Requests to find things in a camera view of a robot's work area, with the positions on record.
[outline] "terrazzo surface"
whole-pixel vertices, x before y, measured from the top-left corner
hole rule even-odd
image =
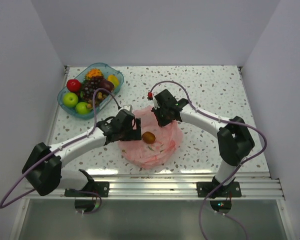
[[[124,66],[114,67],[124,75],[124,84],[116,96],[119,103],[131,104],[133,109],[142,109],[151,104],[147,92],[153,84],[163,80],[174,80],[182,84],[192,102],[212,113],[233,118],[242,117],[246,123],[255,125],[242,80],[236,66]],[[75,78],[85,67],[71,67],[67,79]],[[185,94],[174,84],[164,83],[155,92],[167,88],[176,98]],[[117,107],[111,101],[97,116],[99,120],[116,114]],[[93,119],[81,120],[58,108],[52,144],[72,138],[93,126]],[[221,163],[217,140],[209,133],[187,123],[180,123],[183,141],[170,159],[152,169],[142,169],[122,155],[117,143],[96,148],[78,157],[65,168],[84,169],[91,175],[113,174],[193,174],[216,173]],[[251,154],[261,149],[258,135],[252,132],[256,142]],[[240,172],[268,172],[264,155],[243,165]]]

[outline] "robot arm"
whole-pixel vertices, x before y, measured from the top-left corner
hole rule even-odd
[[[163,90],[155,95],[154,98],[150,97],[149,99],[154,102],[152,112],[155,114],[159,126],[163,127],[173,120],[178,120],[180,122],[182,121],[195,125],[217,138],[222,162],[218,172],[212,180],[212,185],[210,186],[211,189],[208,189],[207,191],[212,190],[228,178],[241,163],[242,159],[246,157],[255,146],[247,127],[225,124],[220,121],[212,120],[211,118],[198,113],[197,110],[218,119],[222,118],[223,120],[244,123],[243,119],[240,117],[236,116],[233,119],[229,119],[228,117],[220,117],[200,108],[194,110],[189,105],[187,99],[183,98],[177,101],[168,90]],[[229,186],[233,180],[234,176],[227,180],[223,186]]]
[[[99,121],[95,128],[67,141],[46,146],[37,144],[22,169],[25,173],[43,157],[47,159],[26,175],[26,179],[42,196],[55,189],[75,189],[93,192],[93,178],[84,170],[63,170],[69,162],[78,156],[115,141],[141,140],[140,119],[132,113],[132,106],[119,109],[115,117]]]

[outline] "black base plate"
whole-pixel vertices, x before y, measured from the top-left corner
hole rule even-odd
[[[198,197],[199,198],[205,198],[207,194],[209,194],[209,192],[211,190],[213,190],[213,188],[215,187],[215,185],[212,182],[205,182],[205,181],[199,181],[196,183],[196,190],[198,192]],[[241,193],[241,187],[240,187],[240,183],[237,181],[234,181],[232,183],[229,184],[229,186],[223,186],[221,187],[218,191],[216,191],[213,194],[212,198],[225,198],[225,197],[229,197],[229,194],[232,194],[232,198],[240,198],[242,196]]]
[[[93,185],[94,189],[96,190],[96,192],[100,195],[100,197],[105,198],[108,197],[109,195],[109,187],[110,187],[110,183],[108,181],[96,181]],[[66,197],[74,197],[74,198],[79,198],[79,197],[92,197],[90,194],[84,194],[84,193],[77,193],[75,191],[71,191],[71,190],[65,190],[64,192],[64,196]]]

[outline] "white enclosure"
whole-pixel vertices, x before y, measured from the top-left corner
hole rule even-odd
[[[300,236],[300,0],[0,0],[0,200],[47,137],[64,66],[96,62],[243,66],[266,162]],[[0,239],[17,207],[0,210]]]

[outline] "plastic fruit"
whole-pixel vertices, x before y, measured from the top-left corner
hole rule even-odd
[[[109,75],[107,80],[113,83],[115,88],[120,85],[120,82],[115,75]]]
[[[86,102],[92,100],[94,91],[100,87],[100,82],[103,80],[104,78],[101,76],[94,76],[91,80],[85,80],[81,88],[81,98]]]
[[[100,82],[99,87],[106,89],[109,92],[113,91],[113,89],[114,89],[113,83],[109,82],[108,80],[105,80],[105,79]]]
[[[97,98],[98,98],[99,100],[102,100],[102,93],[101,93],[101,92],[98,92]]]
[[[87,107],[88,103],[85,103],[85,102],[79,102],[76,106],[75,106],[75,111],[78,113],[78,114],[88,114],[91,109],[89,109]]]
[[[68,108],[73,108],[77,105],[79,101],[78,96],[73,93],[73,92],[68,92],[63,96],[62,102],[65,106],[67,106]]]
[[[86,75],[85,75],[85,79],[86,80],[91,80],[92,77],[103,77],[102,72],[100,71],[100,69],[94,68],[91,69]]]
[[[144,134],[142,134],[142,140],[146,144],[153,144],[155,142],[155,136],[153,133],[146,131]]]
[[[78,91],[80,91],[81,83],[77,79],[70,79],[66,83],[66,87],[70,92],[77,93]]]

